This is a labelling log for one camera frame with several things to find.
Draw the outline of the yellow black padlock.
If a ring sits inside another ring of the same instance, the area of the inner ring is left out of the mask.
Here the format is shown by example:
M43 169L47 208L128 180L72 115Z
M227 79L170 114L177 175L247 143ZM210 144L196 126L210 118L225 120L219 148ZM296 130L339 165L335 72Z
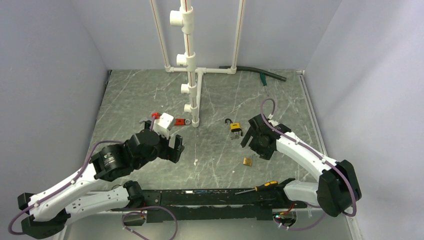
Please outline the yellow black padlock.
M233 132L239 132L239 137L242 137L243 129L241 128L241 125L238 122L233 122L230 118L226 118L224 120L224 123L226 125L229 125L230 132L233 134Z

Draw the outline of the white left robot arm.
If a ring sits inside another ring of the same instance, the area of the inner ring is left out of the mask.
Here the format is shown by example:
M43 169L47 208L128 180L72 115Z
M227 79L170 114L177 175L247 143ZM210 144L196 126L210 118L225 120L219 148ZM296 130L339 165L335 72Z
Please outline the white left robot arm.
M18 197L21 234L37 240L51 237L82 218L99 212L149 208L136 181L103 193L90 191L130 175L155 159L177 163L184 150L180 135L164 137L143 129L125 141L105 140L100 151L93 149L82 167L53 187Z

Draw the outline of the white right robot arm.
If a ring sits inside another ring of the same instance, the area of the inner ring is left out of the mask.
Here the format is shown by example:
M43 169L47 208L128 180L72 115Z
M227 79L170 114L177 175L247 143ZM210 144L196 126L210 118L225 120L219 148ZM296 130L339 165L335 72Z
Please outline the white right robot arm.
M301 140L290 128L258 114L249 119L249 128L241 141L259 158L270 160L274 152L297 162L316 180L315 183L288 180L275 194L276 203L287 208L293 202L304 202L321 208L327 215L346 214L356 209L362 198L354 166L347 160L337 161L320 153Z

